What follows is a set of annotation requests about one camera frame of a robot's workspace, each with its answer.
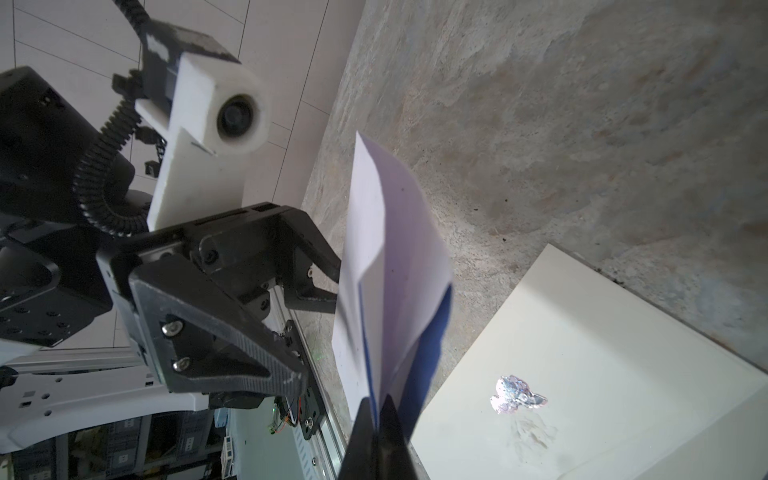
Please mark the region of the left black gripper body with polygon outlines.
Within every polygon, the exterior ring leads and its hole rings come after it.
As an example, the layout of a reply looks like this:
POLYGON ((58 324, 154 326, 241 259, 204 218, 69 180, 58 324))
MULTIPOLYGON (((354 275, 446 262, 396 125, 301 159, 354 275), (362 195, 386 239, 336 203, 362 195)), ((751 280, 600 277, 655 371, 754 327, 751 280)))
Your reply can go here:
POLYGON ((263 203, 98 253, 134 350, 169 391, 287 395, 288 349, 264 323, 284 211, 263 203))

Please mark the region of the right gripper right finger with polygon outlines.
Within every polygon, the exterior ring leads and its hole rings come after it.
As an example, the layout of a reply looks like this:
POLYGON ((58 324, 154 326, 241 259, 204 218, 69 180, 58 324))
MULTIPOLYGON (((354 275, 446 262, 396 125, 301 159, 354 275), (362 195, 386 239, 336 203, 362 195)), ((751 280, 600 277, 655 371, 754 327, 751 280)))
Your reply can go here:
POLYGON ((379 478, 416 480, 417 473, 408 450, 394 401, 387 396, 379 417, 379 478))

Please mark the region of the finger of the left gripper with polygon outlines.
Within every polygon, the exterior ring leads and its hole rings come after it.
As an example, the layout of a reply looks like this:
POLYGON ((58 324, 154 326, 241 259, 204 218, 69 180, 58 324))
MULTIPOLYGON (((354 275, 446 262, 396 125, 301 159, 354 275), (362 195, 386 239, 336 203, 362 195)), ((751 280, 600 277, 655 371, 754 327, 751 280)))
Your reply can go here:
POLYGON ((294 310, 334 314, 337 294, 318 288, 309 271, 316 266, 339 282, 341 259, 309 215, 288 207, 278 216, 278 278, 285 305, 294 310))
POLYGON ((128 277, 144 359, 174 393, 298 396, 308 369, 191 263, 151 263, 128 277))

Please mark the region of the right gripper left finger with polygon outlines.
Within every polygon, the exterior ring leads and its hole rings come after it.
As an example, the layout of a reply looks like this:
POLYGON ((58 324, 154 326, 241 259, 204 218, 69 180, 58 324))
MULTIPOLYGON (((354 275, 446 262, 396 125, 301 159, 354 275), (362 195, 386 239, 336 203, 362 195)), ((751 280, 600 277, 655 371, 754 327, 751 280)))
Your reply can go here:
POLYGON ((349 438, 337 476, 338 480, 375 480, 378 478, 375 427, 371 399, 364 398, 349 438))

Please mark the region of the white paper sheet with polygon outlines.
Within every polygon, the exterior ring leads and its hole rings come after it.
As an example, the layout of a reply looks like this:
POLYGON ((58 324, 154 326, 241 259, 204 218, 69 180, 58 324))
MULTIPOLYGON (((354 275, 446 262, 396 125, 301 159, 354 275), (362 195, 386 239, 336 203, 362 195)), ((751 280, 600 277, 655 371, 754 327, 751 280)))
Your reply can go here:
POLYGON ((357 134, 332 348, 355 417, 386 400, 412 437, 441 356, 453 267, 430 205, 409 168, 357 134))

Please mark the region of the cream white envelope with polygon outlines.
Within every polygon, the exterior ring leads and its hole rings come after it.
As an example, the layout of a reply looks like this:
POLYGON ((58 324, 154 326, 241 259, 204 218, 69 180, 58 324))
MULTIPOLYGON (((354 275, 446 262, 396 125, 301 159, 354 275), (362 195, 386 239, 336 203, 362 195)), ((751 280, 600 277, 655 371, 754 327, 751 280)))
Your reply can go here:
POLYGON ((547 246, 412 444, 433 479, 763 479, 767 376, 547 246), (548 403, 496 413, 509 375, 548 403))

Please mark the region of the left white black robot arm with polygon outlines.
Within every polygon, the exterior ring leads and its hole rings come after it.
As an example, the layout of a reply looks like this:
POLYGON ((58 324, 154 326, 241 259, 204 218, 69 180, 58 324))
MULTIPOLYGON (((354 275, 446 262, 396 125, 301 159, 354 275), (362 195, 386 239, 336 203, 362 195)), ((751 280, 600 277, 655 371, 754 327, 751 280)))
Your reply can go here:
POLYGON ((309 217, 262 203, 113 238, 88 226, 65 184, 94 136, 36 72, 1 77, 1 338, 50 347, 110 307, 127 318, 140 365, 115 371, 20 374, 1 366, 1 450, 164 411, 250 409, 273 397, 305 437, 325 416, 293 325, 264 323, 269 288, 288 306, 328 307, 309 283, 313 260, 336 272, 309 217))

